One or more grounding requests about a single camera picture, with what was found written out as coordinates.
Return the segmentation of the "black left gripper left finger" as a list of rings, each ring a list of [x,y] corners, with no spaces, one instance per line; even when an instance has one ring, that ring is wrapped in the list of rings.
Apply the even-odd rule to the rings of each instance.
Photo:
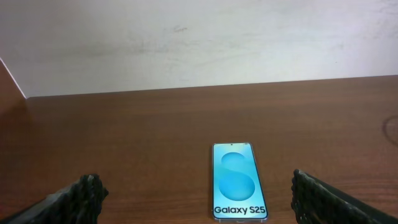
[[[108,190],[88,174],[43,200],[1,220],[1,224],[97,224]]]

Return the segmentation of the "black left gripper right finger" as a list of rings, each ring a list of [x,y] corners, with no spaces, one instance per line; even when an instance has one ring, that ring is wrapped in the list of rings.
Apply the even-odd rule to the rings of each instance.
[[[291,207],[299,224],[397,224],[397,218],[300,169],[294,170],[291,189]]]

